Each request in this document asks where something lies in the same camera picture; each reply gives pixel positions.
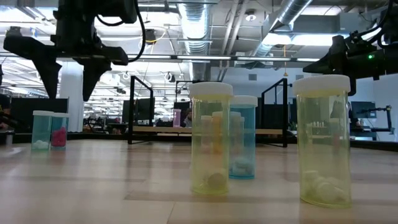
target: ceiling light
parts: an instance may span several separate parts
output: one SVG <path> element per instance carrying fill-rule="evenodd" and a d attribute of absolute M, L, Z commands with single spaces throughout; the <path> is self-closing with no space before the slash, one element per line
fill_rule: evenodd
<path fill-rule="evenodd" d="M 129 55 L 129 58 L 135 58 L 137 55 Z M 170 59 L 169 55 L 141 55 L 140 59 Z"/>
<path fill-rule="evenodd" d="M 342 35 L 344 38 L 348 34 L 301 34 L 293 38 L 292 44 L 304 46 L 326 46 L 332 45 L 332 38 L 336 35 Z"/>
<path fill-rule="evenodd" d="M 317 62 L 319 58 L 298 58 L 298 62 Z"/>
<path fill-rule="evenodd" d="M 288 35 L 281 35 L 281 34 L 268 34 L 264 40 L 262 40 L 263 44 L 267 45 L 289 45 L 292 43 L 292 40 Z"/>
<path fill-rule="evenodd" d="M 260 62 L 289 62 L 289 61 L 291 61 L 291 58 L 282 58 L 282 57 L 238 57 L 238 60 L 260 61 Z"/>
<path fill-rule="evenodd" d="M 254 15 L 256 11 L 254 9 L 249 9 L 246 11 L 246 20 L 251 22 L 256 19 L 256 15 Z"/>
<path fill-rule="evenodd" d="M 194 55 L 182 55 L 177 56 L 181 60 L 231 60 L 231 57 L 224 56 L 194 56 Z"/>

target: plastic container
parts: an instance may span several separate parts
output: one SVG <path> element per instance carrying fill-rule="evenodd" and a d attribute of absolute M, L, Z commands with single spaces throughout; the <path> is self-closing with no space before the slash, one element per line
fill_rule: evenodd
<path fill-rule="evenodd" d="M 46 151 L 50 147 L 51 111 L 33 111 L 32 150 Z"/>
<path fill-rule="evenodd" d="M 257 106 L 258 99 L 255 96 L 235 96 L 231 100 L 229 178 L 254 178 Z"/>
<path fill-rule="evenodd" d="M 192 190 L 199 194 L 228 192 L 229 101 L 232 86 L 205 82 L 190 86 L 192 116 Z"/>
<path fill-rule="evenodd" d="M 349 78 L 304 78 L 293 84 L 293 91 L 297 95 L 300 197 L 323 207 L 350 207 Z"/>
<path fill-rule="evenodd" d="M 179 128 L 181 125 L 181 110 L 174 109 L 173 112 L 174 112 L 173 127 Z"/>
<path fill-rule="evenodd" d="M 65 150 L 67 146 L 69 114 L 54 113 L 52 118 L 51 150 Z"/>

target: black metal frame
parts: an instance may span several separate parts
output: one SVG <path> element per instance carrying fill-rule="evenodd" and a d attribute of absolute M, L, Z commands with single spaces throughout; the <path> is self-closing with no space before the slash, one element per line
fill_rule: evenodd
<path fill-rule="evenodd" d="M 277 83 L 273 84 L 271 87 L 269 87 L 267 90 L 263 91 L 261 93 L 261 103 L 262 105 L 265 102 L 265 96 L 266 93 L 270 90 L 272 90 L 273 88 L 275 88 L 275 104 L 277 104 L 277 90 L 276 88 L 278 86 L 280 86 L 280 84 L 282 83 L 282 88 L 283 88 L 283 123 L 282 123 L 282 147 L 287 147 L 287 129 L 288 129 L 288 125 L 289 125 L 289 118 L 288 118 L 288 106 L 287 106 L 287 78 L 283 78 L 281 80 L 279 80 Z M 266 118 L 265 118 L 265 114 L 262 112 L 261 113 L 261 128 L 265 128 L 265 122 L 266 122 Z"/>
<path fill-rule="evenodd" d="M 154 116 L 154 91 L 151 87 L 147 86 L 143 81 L 141 81 L 139 78 L 137 78 L 135 75 L 131 76 L 131 81 L 130 81 L 130 104 L 129 104 L 129 131 L 128 131 L 128 137 L 127 141 L 128 144 L 133 144 L 132 140 L 132 127 L 134 126 L 134 89 L 136 85 L 136 80 L 139 82 L 142 86 L 147 88 L 150 91 L 150 100 L 149 100 L 149 126 L 152 127 L 154 125 L 154 122 L 152 120 L 152 117 Z"/>
<path fill-rule="evenodd" d="M 176 81 L 175 82 L 175 102 L 177 102 L 177 95 L 178 95 L 178 84 L 179 83 L 191 83 L 192 81 Z"/>

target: white lid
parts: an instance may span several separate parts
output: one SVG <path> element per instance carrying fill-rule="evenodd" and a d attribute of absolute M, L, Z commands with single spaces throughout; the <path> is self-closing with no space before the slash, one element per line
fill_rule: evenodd
<path fill-rule="evenodd" d="M 241 117 L 241 113 L 232 111 L 231 117 Z"/>
<path fill-rule="evenodd" d="M 351 91 L 349 77 L 346 75 L 318 75 L 302 78 L 293 83 L 293 93 L 298 95 L 317 90 Z"/>
<path fill-rule="evenodd" d="M 223 117 L 223 112 L 222 111 L 213 112 L 212 116 Z"/>
<path fill-rule="evenodd" d="M 53 111 L 33 111 L 34 116 L 53 116 L 53 114 Z"/>
<path fill-rule="evenodd" d="M 67 113 L 54 113 L 52 116 L 56 118 L 69 118 L 69 114 Z"/>
<path fill-rule="evenodd" d="M 203 116 L 200 117 L 200 119 L 211 120 L 211 116 L 203 115 Z"/>
<path fill-rule="evenodd" d="M 234 96 L 231 105 L 253 105 L 257 107 L 259 100 L 255 96 Z"/>
<path fill-rule="evenodd" d="M 232 96 L 232 86 L 220 82 L 201 82 L 189 86 L 190 98 L 197 95 L 230 95 Z"/>

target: monitor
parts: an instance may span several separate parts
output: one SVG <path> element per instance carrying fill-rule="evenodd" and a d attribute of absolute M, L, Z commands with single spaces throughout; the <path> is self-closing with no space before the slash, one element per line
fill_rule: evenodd
<path fill-rule="evenodd" d="M 355 118 L 377 118 L 375 111 L 369 112 L 368 110 L 376 109 L 374 102 L 351 102 L 351 109 Z"/>
<path fill-rule="evenodd" d="M 124 100 L 123 101 L 123 114 L 122 114 L 122 122 L 123 123 L 128 123 L 129 122 L 129 109 L 130 109 L 130 101 L 129 100 Z M 155 99 L 152 104 L 152 108 L 150 107 L 150 98 L 145 98 L 145 99 L 139 99 L 136 100 L 136 103 L 134 105 L 134 120 L 150 120 L 154 119 L 155 115 Z M 152 117 L 149 117 L 149 112 L 150 110 L 153 110 Z"/>

